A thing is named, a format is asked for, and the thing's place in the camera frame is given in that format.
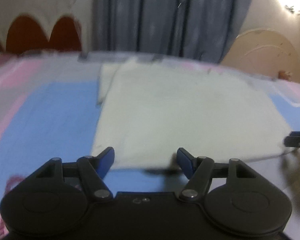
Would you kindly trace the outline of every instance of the bed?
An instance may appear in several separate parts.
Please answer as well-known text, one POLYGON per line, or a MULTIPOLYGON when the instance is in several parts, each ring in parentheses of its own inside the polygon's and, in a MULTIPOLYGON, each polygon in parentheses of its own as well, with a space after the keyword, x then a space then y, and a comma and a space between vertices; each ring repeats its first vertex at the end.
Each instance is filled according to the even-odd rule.
MULTIPOLYGON (((53 157, 74 162, 90 155, 102 106, 98 104, 102 65, 160 61, 189 71, 228 73, 263 90, 291 130, 300 130, 300 84, 273 81, 240 71, 186 59, 151 54, 93 52, 12 58, 0 66, 0 200, 9 190, 53 157)), ((285 228, 300 239, 300 151, 248 163, 279 187, 293 203, 285 228)), ((104 179, 118 191, 179 192, 187 179, 165 169, 114 169, 104 179)), ((73 186, 76 181, 69 180, 73 186)), ((224 183, 214 179, 211 188, 224 183)), ((7 233, 0 217, 0 237, 7 233)))

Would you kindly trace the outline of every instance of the blue curtain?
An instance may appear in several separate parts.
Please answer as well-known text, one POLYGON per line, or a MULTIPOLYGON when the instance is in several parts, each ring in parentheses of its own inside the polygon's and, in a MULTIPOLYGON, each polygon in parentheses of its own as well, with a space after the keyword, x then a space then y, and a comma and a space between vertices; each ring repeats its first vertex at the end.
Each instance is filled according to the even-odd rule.
POLYGON ((93 49, 218 63, 251 0, 94 0, 93 49))

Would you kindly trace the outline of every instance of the white cloth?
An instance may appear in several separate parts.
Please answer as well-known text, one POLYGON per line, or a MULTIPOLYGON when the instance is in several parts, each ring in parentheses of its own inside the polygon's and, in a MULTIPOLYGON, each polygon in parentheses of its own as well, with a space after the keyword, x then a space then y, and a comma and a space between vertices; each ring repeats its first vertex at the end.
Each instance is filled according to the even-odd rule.
POLYGON ((128 61, 104 101, 91 154, 113 168, 167 168, 179 147, 216 162, 278 156, 291 131, 263 91, 229 74, 128 61))
POLYGON ((98 104, 102 103, 110 89, 114 74, 122 63, 103 64, 100 71, 100 82, 98 91, 98 104))

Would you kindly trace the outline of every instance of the arched wall decoration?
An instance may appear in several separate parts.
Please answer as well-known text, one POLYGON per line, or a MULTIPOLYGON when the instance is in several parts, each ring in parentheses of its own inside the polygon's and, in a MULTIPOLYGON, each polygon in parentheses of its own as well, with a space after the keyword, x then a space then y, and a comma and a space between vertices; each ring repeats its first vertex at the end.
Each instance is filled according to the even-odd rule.
POLYGON ((80 24, 70 16, 61 17, 54 25, 48 41, 41 26, 31 16, 18 16, 11 24, 6 52, 21 54, 28 50, 55 49, 81 51, 80 24))
POLYGON ((221 64, 273 78, 279 71, 291 72, 291 80, 300 82, 296 49, 284 35, 273 30, 249 30, 239 35, 221 64))

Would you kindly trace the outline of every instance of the small brown object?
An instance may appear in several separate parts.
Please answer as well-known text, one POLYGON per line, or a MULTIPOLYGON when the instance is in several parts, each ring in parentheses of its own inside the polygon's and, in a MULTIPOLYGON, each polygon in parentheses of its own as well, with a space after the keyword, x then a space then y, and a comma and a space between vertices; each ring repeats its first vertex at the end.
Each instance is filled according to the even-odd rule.
POLYGON ((292 76, 292 73, 291 72, 286 72, 285 70, 280 70, 278 72, 278 78, 279 79, 291 81, 291 76, 292 76))

